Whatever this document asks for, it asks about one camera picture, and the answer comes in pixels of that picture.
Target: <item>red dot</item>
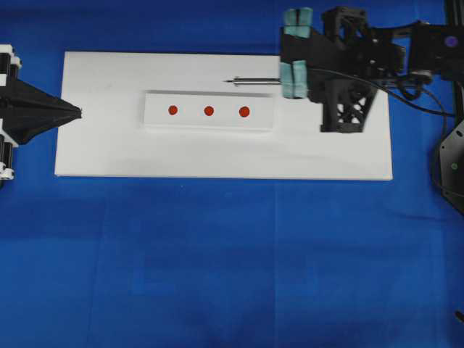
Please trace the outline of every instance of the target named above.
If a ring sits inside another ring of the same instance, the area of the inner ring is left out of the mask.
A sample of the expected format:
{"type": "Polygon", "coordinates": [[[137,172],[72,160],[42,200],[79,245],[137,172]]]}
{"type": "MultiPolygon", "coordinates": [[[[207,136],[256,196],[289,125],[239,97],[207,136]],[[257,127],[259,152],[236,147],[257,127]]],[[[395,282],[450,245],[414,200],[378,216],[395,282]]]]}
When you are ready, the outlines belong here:
{"type": "Polygon", "coordinates": [[[249,116],[249,108],[248,107],[241,107],[239,111],[240,116],[248,117],[249,116]]]}
{"type": "Polygon", "coordinates": [[[176,107],[175,105],[171,105],[171,106],[169,107],[169,113],[170,113],[170,115],[175,115],[175,114],[177,114],[177,111],[178,111],[178,109],[177,109],[177,107],[176,107]]]}
{"type": "Polygon", "coordinates": [[[212,116],[212,114],[215,113],[215,109],[213,107],[205,107],[204,108],[204,114],[206,116],[212,116]]]}

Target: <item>metal rod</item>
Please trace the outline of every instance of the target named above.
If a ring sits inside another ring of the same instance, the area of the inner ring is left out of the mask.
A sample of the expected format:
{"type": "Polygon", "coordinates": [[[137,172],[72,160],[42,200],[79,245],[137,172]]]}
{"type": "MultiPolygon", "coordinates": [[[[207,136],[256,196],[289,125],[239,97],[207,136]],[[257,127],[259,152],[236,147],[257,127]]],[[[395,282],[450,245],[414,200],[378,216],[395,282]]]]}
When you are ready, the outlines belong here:
{"type": "Polygon", "coordinates": [[[233,80],[226,80],[224,82],[233,83],[235,86],[281,84],[281,80],[279,78],[234,78],[233,80]]]}

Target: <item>blue fabric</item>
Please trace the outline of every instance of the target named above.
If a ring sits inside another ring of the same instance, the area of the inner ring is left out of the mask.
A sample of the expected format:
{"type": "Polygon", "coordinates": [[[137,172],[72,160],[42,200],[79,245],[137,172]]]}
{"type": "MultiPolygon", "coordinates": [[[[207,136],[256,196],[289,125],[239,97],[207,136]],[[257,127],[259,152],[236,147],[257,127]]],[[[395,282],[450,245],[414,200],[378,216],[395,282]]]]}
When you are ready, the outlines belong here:
{"type": "MultiPolygon", "coordinates": [[[[277,54],[286,9],[322,31],[338,4],[16,0],[0,37],[59,94],[65,50],[277,54]]],[[[437,0],[342,4],[444,22],[437,0]]],[[[56,178],[57,132],[34,139],[0,191],[0,347],[462,347],[463,217],[427,171],[441,120],[390,115],[391,182],[56,178]]]]}

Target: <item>black cable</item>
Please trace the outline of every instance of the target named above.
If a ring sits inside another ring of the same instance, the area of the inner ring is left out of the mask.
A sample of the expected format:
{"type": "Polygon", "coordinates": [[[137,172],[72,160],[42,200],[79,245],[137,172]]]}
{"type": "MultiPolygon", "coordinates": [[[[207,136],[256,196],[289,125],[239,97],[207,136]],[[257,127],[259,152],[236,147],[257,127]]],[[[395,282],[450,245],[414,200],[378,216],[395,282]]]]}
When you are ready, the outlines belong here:
{"type": "Polygon", "coordinates": [[[397,82],[396,82],[397,88],[401,92],[401,95],[403,95],[409,101],[418,99],[421,96],[423,84],[416,81],[415,88],[414,88],[414,94],[411,94],[407,91],[407,89],[405,88],[405,85],[403,84],[406,79],[407,79],[407,75],[400,76],[398,77],[397,82]]]}
{"type": "Polygon", "coordinates": [[[332,75],[338,75],[338,76],[341,76],[343,78],[349,78],[351,80],[363,82],[363,83],[365,83],[365,84],[367,84],[369,86],[372,86],[374,88],[380,89],[381,91],[384,91],[385,93],[389,94],[390,96],[393,96],[395,99],[400,100],[401,102],[405,103],[406,105],[408,105],[408,106],[410,106],[410,107],[412,107],[412,108],[414,108],[416,110],[419,110],[419,111],[422,111],[422,112],[427,112],[429,114],[438,115],[438,116],[454,117],[453,114],[449,114],[449,113],[444,112],[444,111],[440,112],[440,111],[436,111],[436,110],[426,109],[425,107],[419,107],[418,105],[413,104],[410,101],[408,101],[407,99],[405,99],[405,98],[399,96],[398,94],[390,91],[388,88],[380,86],[379,84],[377,84],[375,82],[365,80],[364,78],[359,78],[359,77],[356,77],[356,76],[344,74],[342,72],[338,72],[338,71],[335,71],[335,70],[318,69],[318,68],[315,68],[315,67],[309,67],[308,70],[309,71],[314,71],[316,73],[328,73],[328,74],[332,74],[332,75]]]}
{"type": "MultiPolygon", "coordinates": [[[[445,113],[442,103],[438,100],[438,98],[432,92],[426,90],[425,88],[422,88],[422,92],[430,96],[438,104],[443,114],[445,113]]],[[[436,176],[434,174],[436,165],[438,164],[439,157],[440,157],[440,146],[442,145],[443,140],[445,140],[445,138],[447,137],[447,130],[448,130],[447,117],[443,115],[442,134],[440,135],[440,140],[438,144],[435,146],[433,157],[432,157],[432,160],[430,161],[430,178],[432,182],[435,184],[435,186],[445,191],[445,193],[451,194],[452,196],[464,198],[464,194],[454,192],[453,190],[450,190],[447,187],[444,187],[442,184],[440,184],[440,182],[436,179],[436,176]]]]}

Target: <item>white component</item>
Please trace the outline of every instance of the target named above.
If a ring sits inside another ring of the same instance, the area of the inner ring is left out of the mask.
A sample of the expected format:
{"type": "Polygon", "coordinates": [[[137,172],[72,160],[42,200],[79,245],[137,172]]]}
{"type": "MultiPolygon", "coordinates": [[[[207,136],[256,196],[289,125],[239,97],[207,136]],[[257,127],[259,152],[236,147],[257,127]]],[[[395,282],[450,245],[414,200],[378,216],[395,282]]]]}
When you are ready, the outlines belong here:
{"type": "Polygon", "coordinates": [[[12,45],[0,45],[0,53],[8,53],[11,57],[15,55],[12,45]]]}
{"type": "Polygon", "coordinates": [[[270,131],[274,103],[265,94],[147,93],[144,122],[161,128],[270,131]]]}
{"type": "Polygon", "coordinates": [[[378,92],[364,133],[321,133],[321,105],[284,99],[280,86],[223,82],[234,76],[278,77],[278,66],[278,56],[67,52],[62,98],[84,113],[80,122],[59,128],[55,173],[392,179],[385,93],[378,92]],[[144,108],[151,91],[270,94],[275,121],[272,130],[260,133],[150,128],[144,124],[144,108]]]}
{"type": "Polygon", "coordinates": [[[0,118],[0,135],[5,137],[5,142],[11,143],[14,148],[18,147],[18,144],[16,141],[13,140],[11,136],[9,136],[4,130],[3,130],[3,120],[0,118]]]}
{"type": "Polygon", "coordinates": [[[0,174],[0,180],[13,180],[15,178],[15,171],[11,168],[5,169],[0,174]]]}
{"type": "Polygon", "coordinates": [[[22,67],[22,64],[21,64],[21,59],[18,57],[18,56],[14,56],[12,58],[12,62],[11,62],[12,65],[17,65],[20,69],[22,67]]]}

